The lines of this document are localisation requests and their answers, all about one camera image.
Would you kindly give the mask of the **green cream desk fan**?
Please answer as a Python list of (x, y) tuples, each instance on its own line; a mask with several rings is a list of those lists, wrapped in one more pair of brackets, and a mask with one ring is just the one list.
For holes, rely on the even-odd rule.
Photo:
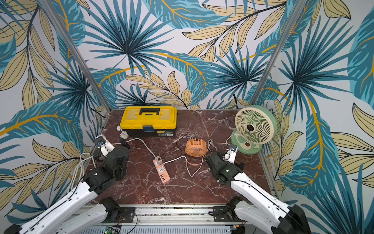
[(235, 116), (231, 144), (237, 146), (243, 154), (254, 155), (273, 139), (277, 130), (278, 122), (269, 110), (259, 105), (250, 105)]

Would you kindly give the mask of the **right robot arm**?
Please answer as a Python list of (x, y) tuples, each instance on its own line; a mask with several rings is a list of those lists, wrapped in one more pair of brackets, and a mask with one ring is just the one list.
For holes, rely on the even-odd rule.
[(243, 164), (226, 160), (226, 154), (213, 152), (205, 162), (213, 177), (221, 185), (239, 193), (226, 204), (226, 214), (230, 221), (244, 221), (267, 234), (310, 234), (310, 226), (304, 210), (289, 206), (252, 181)]

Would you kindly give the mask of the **white wall plug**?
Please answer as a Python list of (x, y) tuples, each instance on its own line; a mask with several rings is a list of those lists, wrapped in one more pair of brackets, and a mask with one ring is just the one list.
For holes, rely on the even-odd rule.
[(126, 131), (122, 130), (119, 125), (116, 127), (116, 130), (120, 132), (120, 134), (119, 134), (120, 138), (122, 138), (122, 139), (128, 139), (129, 138), (128, 133)]

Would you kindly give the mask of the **small orange desk fan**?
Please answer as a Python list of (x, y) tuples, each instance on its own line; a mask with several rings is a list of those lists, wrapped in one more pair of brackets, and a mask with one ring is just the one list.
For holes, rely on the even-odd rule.
[(186, 142), (185, 156), (190, 156), (193, 158), (200, 158), (201, 162), (198, 164), (193, 164), (189, 161), (187, 163), (191, 166), (202, 165), (204, 157), (207, 154), (207, 142), (200, 138), (191, 138)]

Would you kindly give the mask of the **pink power strip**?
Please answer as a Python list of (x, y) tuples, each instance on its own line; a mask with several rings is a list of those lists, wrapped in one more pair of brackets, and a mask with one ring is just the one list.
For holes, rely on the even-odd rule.
[(162, 182), (163, 184), (167, 184), (167, 183), (169, 183), (169, 181), (170, 181), (170, 176), (169, 176), (169, 174), (168, 174), (168, 172), (167, 172), (167, 170), (166, 170), (166, 168), (165, 168), (165, 166), (164, 166), (164, 162), (163, 162), (162, 165), (156, 165), (154, 161), (155, 161), (155, 160), (153, 160), (153, 163), (154, 163), (155, 168), (156, 168), (156, 170), (157, 170), (157, 172), (158, 172), (158, 174), (159, 174), (159, 176), (160, 176), (161, 182)]

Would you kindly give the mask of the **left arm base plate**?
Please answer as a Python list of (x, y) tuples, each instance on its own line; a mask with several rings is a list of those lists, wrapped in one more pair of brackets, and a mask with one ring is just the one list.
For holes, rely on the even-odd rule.
[(110, 211), (102, 223), (132, 223), (135, 217), (135, 207), (119, 207)]

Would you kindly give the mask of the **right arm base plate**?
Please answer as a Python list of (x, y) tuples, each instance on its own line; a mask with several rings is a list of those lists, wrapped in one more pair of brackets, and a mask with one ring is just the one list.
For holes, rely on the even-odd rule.
[(214, 222), (242, 222), (235, 212), (226, 206), (214, 206), (208, 214), (213, 216)]

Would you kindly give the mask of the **yellow black toolbox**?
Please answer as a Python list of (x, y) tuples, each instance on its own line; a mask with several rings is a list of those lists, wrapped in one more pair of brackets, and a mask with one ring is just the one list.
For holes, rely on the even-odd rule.
[(174, 137), (177, 109), (172, 106), (126, 107), (119, 124), (129, 137)]

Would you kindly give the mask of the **aluminium front rail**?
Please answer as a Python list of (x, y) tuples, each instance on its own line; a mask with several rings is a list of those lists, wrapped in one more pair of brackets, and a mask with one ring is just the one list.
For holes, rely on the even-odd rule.
[[(242, 222), (214, 222), (209, 215), (214, 206), (220, 204), (200, 205), (139, 205), (135, 210), (132, 223), (98, 223), (78, 234), (243, 234), (246, 225), (254, 233), (266, 234), (256, 226)], [(88, 207), (78, 216), (89, 211)]]

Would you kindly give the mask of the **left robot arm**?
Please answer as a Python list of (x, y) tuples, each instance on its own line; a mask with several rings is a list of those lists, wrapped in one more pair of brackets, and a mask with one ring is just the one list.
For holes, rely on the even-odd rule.
[(117, 202), (107, 197), (89, 211), (71, 217), (78, 209), (123, 179), (127, 173), (129, 150), (115, 147), (104, 162), (85, 174), (75, 189), (46, 211), (23, 225), (13, 224), (6, 234), (78, 234), (84, 229), (105, 220), (120, 221), (123, 214)]

